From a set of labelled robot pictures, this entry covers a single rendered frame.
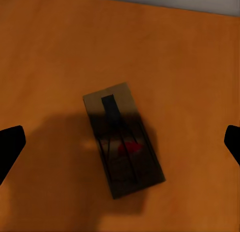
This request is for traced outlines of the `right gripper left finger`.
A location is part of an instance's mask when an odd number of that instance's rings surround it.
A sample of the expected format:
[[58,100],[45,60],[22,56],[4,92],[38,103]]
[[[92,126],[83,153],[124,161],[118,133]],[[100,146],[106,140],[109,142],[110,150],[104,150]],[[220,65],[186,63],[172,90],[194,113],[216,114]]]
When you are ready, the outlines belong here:
[[0,185],[26,144],[21,125],[0,131]]

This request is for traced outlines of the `mousetrap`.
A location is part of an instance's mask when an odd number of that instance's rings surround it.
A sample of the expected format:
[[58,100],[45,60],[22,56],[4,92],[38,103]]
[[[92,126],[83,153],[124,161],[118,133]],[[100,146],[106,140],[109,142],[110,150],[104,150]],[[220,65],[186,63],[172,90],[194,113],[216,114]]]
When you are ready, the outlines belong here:
[[83,99],[113,199],[165,182],[127,82]]

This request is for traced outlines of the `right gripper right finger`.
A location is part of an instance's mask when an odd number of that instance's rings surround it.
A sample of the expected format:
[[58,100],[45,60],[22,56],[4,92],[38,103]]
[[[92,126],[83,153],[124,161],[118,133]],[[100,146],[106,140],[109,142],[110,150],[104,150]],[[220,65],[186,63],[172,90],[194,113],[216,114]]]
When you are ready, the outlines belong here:
[[228,125],[224,143],[240,165],[240,127]]

